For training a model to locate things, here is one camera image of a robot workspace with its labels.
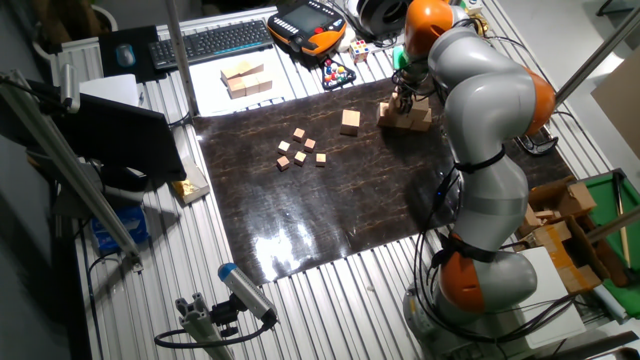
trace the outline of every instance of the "wooden block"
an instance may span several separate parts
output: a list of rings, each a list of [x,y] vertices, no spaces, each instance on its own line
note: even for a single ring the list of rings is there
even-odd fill
[[[396,90],[394,90],[391,93],[391,97],[389,97],[389,111],[390,113],[394,113],[396,114],[398,111],[398,109],[400,108],[400,97],[398,96],[398,92]]]
[[[260,92],[260,83],[255,75],[247,75],[242,77],[242,82],[247,89],[247,96]]]
[[[278,154],[287,155],[287,151],[289,151],[289,146],[291,146],[291,144],[289,144],[288,142],[280,141],[280,145],[278,145]]]
[[[289,159],[287,159],[286,156],[283,156],[283,157],[278,159],[276,165],[278,166],[278,169],[280,171],[285,171],[285,170],[287,170],[289,168],[289,164],[290,164]]]
[[[552,219],[553,211],[551,210],[536,211],[536,217],[538,219]]]
[[[422,111],[431,110],[429,108],[429,98],[425,98],[420,101],[414,101],[413,106],[411,107],[411,110],[422,110]]]
[[[533,212],[531,205],[527,204],[527,212],[524,215],[524,219],[522,220],[522,225],[518,228],[518,232],[520,232],[520,236],[526,236],[531,233],[531,231],[536,228],[542,226],[540,219],[536,217],[536,214]]]
[[[304,151],[306,152],[313,152],[313,148],[315,147],[316,147],[315,140],[307,139],[307,141],[304,142]]]
[[[316,154],[316,166],[325,167],[327,165],[327,155],[326,154]]]
[[[340,134],[358,136],[360,127],[360,112],[353,110],[342,110],[342,125]]]
[[[409,114],[396,115],[396,127],[400,129],[410,129],[413,125],[413,118]]]
[[[378,103],[378,111],[377,113],[377,125],[378,126],[387,126],[387,127],[395,127],[396,122],[395,118],[389,114],[389,104],[388,103]]]
[[[293,140],[302,143],[302,139],[304,139],[304,130],[296,129],[296,131],[293,132]]]
[[[304,160],[306,158],[307,158],[307,155],[305,155],[302,151],[298,151],[296,153],[296,156],[293,158],[293,162],[298,166],[302,166],[304,165]]]
[[[413,123],[411,124],[411,130],[414,130],[414,131],[428,131],[430,127],[431,127],[431,109],[429,109],[429,111],[427,112],[427,115],[425,115],[422,119],[414,120]]]
[[[229,80],[235,79],[240,76],[240,74],[238,73],[238,70],[235,67],[224,69],[220,71],[220,73],[221,73],[220,78],[222,79],[222,82],[224,82],[226,86],[229,86]]]
[[[263,71],[256,74],[256,76],[258,77],[258,83],[260,83],[260,92],[271,90],[271,88],[273,87],[273,79],[271,77],[271,74]]]
[[[229,80],[229,95],[232,99],[243,97],[247,94],[242,78]]]
[[[252,74],[257,74],[261,71],[264,71],[264,64],[257,61],[241,61],[238,66],[236,66],[236,70],[240,76],[247,76]]]

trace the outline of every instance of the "computer mouse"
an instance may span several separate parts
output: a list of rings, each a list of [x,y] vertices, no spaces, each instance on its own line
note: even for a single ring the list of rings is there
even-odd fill
[[[121,44],[116,48],[116,60],[118,65],[122,67],[131,67],[136,63],[136,57],[133,55],[133,47],[129,44]]]

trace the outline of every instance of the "black monitor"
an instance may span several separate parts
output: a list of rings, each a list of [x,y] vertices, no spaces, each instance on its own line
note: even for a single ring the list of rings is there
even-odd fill
[[[29,85],[39,94],[60,99],[57,87],[34,81]],[[112,168],[132,168],[154,180],[186,178],[164,114],[81,94],[76,114],[53,115],[52,119],[78,156]],[[27,148],[38,147],[1,96],[0,135]]]

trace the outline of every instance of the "green mat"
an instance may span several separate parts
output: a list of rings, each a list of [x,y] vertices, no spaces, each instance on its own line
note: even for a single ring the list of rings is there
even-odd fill
[[[602,284],[618,300],[620,305],[627,310],[629,316],[640,317],[640,284],[619,288],[613,285],[611,279],[605,279]]]
[[[602,226],[618,216],[616,199],[613,192],[613,175],[611,173],[585,180],[585,184],[595,200],[597,206],[589,213],[597,226]],[[631,211],[640,204],[640,195],[626,178],[621,186],[622,207],[624,211]],[[627,240],[629,242],[629,255],[631,268],[640,272],[640,222],[627,226]],[[622,254],[622,240],[620,232],[607,236],[607,242],[613,251],[626,264]]]

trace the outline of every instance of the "keyboard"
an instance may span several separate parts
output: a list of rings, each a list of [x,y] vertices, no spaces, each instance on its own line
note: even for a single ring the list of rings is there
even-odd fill
[[[215,60],[269,47],[273,39],[264,21],[229,25],[183,37],[189,64]],[[178,67],[171,40],[149,44],[157,70]]]

